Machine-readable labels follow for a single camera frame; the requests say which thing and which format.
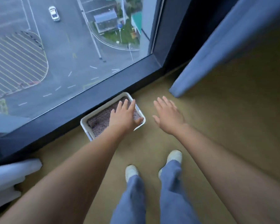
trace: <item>shoe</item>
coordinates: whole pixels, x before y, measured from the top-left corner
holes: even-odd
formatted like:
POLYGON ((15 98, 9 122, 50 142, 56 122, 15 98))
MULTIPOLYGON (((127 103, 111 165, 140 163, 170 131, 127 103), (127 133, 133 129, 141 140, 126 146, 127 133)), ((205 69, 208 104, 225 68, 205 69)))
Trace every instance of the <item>shoe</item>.
MULTIPOLYGON (((173 150, 172 152, 170 152, 170 154, 167 157, 167 163, 169 163, 172 160, 176 160, 177 162, 179 162, 180 164, 182 164, 182 152, 179 150, 173 150)), ((159 171, 159 179, 161 179, 161 173, 162 173, 162 169, 160 169, 159 171)))
POLYGON ((134 165, 129 165, 125 169, 125 180, 126 182, 129 181, 130 177, 134 175, 139 175, 138 169, 134 165))

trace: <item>white tray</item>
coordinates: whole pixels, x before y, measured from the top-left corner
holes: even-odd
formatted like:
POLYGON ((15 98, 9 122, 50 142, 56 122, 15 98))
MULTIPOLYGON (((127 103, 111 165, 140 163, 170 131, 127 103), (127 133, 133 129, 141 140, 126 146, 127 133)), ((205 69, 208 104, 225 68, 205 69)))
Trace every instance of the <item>white tray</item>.
MULTIPOLYGON (((102 110, 108 108, 110 105, 114 104, 116 101, 119 101, 121 98, 123 97, 128 97, 129 101, 132 102, 133 98, 131 97, 131 95, 127 92, 123 92, 121 94, 119 94, 118 96, 114 97, 111 101, 108 101, 107 103, 105 103, 104 105, 100 106, 98 109, 94 110, 93 112, 91 112, 90 114, 84 116, 81 121, 80 124, 83 128, 83 130, 85 131, 87 137, 89 138, 90 141, 92 141, 93 139, 95 139, 95 135, 92 131, 92 129, 87 125, 87 120, 90 119, 91 117, 95 116, 96 114, 98 114, 99 112, 101 112, 102 110)), ((141 112, 141 110, 139 109, 138 105, 136 104, 135 106, 136 112, 143 117, 143 122, 136 127, 135 129, 139 128, 140 126, 142 126, 143 124, 145 124, 145 116, 143 115, 143 113, 141 112)))

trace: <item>lawn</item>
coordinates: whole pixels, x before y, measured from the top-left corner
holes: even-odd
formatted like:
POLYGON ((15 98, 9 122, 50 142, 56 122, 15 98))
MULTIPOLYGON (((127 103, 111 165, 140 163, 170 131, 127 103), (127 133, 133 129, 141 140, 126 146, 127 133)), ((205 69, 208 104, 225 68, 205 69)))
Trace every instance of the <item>lawn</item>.
MULTIPOLYGON (((127 19, 126 24, 122 26, 121 28, 121 40, 122 40, 122 44, 139 44, 139 40, 136 37, 135 39, 132 38, 131 36, 131 32, 132 32, 132 25, 131 25, 131 20, 127 19)), ((119 41, 121 43, 120 40, 120 34, 119 34, 119 30, 113 30, 113 31, 107 31, 103 34, 103 36, 111 41, 119 41)))

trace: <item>brown mesh mat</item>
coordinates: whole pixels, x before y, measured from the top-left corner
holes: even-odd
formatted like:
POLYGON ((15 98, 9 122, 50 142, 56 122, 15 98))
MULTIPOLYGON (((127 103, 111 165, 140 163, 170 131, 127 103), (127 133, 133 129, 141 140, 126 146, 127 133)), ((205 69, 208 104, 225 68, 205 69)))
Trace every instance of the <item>brown mesh mat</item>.
MULTIPOLYGON (((119 101, 124 102, 125 99, 128 99, 127 97, 121 98, 119 101)), ((95 116, 89 118, 87 120, 87 125, 93 130, 94 135, 97 137, 100 135, 104 129, 106 129, 109 126, 109 119, 112 109, 117 108, 118 102, 115 102, 114 104, 110 105, 108 108, 102 110, 101 112, 97 113, 95 116)), ((134 119, 140 118, 140 115, 134 110, 134 119)))

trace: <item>jeans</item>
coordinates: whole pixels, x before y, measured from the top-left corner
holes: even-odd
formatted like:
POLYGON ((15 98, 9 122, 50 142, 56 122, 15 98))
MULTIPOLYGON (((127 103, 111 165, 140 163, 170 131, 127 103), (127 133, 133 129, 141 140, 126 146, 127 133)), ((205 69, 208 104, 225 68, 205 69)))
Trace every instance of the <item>jeans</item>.
MULTIPOLYGON (((200 223, 179 179, 180 163, 176 160, 166 164, 161 173, 161 224, 200 223)), ((111 224, 144 224, 145 196, 144 184, 138 175, 130 177, 127 190, 113 212, 111 224)))

